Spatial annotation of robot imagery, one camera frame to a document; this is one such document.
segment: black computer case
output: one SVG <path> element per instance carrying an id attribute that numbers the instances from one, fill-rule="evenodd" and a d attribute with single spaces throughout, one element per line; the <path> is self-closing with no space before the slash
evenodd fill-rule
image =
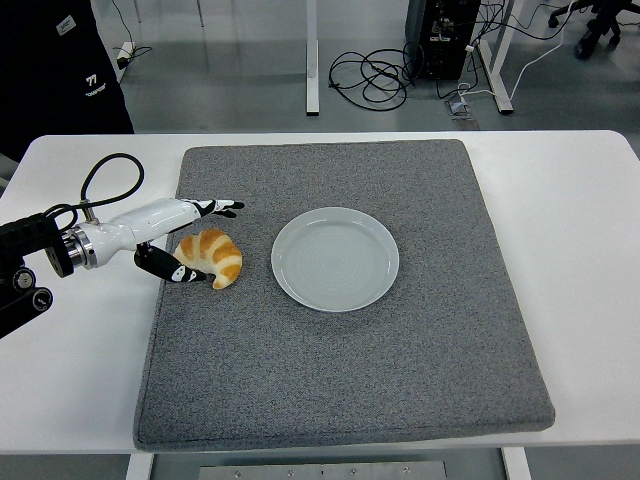
<path id="1" fill-rule="evenodd" d="M 458 80 L 479 9 L 480 0 L 409 0 L 405 35 L 411 73 L 418 78 Z"/>

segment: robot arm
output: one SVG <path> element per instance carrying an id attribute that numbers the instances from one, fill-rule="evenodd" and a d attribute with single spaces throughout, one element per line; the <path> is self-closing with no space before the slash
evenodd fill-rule
<path id="1" fill-rule="evenodd" d="M 97 268 L 109 262 L 120 250 L 136 251 L 140 245 L 179 230 L 208 213 L 235 217 L 229 209 L 242 207 L 244 204 L 233 200 L 164 198 L 118 215 L 107 223 L 96 220 L 80 223 L 68 230 L 65 243 L 74 266 Z"/>
<path id="2" fill-rule="evenodd" d="M 117 197 L 89 202 L 86 190 L 96 171 L 119 157 L 137 165 L 140 177 L 136 185 Z M 233 200 L 167 198 L 118 215 L 106 223 L 95 218 L 93 207 L 114 203 L 133 194 L 143 177 L 142 165 L 135 157 L 124 153 L 108 155 L 89 173 L 82 186 L 80 204 L 55 205 L 44 213 L 0 225 L 0 338 L 45 312 L 53 303 L 51 291 L 36 287 L 35 275 L 23 259 L 39 250 L 46 251 L 60 277 L 71 275 L 80 265 L 86 269 L 101 267 L 116 252 L 130 250 L 135 251 L 136 265 L 164 280 L 192 282 L 206 279 L 204 273 L 187 268 L 168 252 L 151 246 L 150 242 L 209 213 L 233 218 L 236 213 L 231 209 L 243 208 L 244 204 Z M 74 225 L 79 210 L 84 211 L 87 219 Z M 55 218 L 66 212 L 72 212 L 73 220 L 59 229 Z"/>

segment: ceramic plate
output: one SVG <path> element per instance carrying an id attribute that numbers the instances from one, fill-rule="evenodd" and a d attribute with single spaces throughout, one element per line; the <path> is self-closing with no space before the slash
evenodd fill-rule
<path id="1" fill-rule="evenodd" d="M 389 290 L 398 273 L 398 247 L 375 218 L 349 208 L 320 208 L 280 231 L 271 266 L 282 289 L 301 304 L 347 312 Z"/>

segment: metal plate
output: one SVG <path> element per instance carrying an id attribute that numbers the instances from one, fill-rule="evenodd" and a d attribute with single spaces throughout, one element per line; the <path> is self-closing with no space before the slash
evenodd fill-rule
<path id="1" fill-rule="evenodd" d="M 201 467 L 199 480 L 446 480 L 444 462 Z"/>

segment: white table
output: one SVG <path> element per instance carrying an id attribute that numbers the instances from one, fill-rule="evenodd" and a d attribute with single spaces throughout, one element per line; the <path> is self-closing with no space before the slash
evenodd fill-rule
<path id="1" fill-rule="evenodd" d="M 640 163 L 616 133 L 44 137 L 0 198 L 0 224 L 77 203 L 89 169 L 118 151 L 139 158 L 146 179 L 133 197 L 97 208 L 103 221 L 172 197 L 190 147 L 432 138 L 458 138 L 469 151 L 557 418 L 543 432 L 393 444 L 385 451 L 640 442 Z M 124 160 L 109 164 L 89 198 L 127 190 L 135 173 Z M 64 279 L 44 252 L 25 260 L 55 300 L 0 340 L 0 453 L 134 452 L 134 409 L 159 281 L 139 270 L 129 252 Z"/>

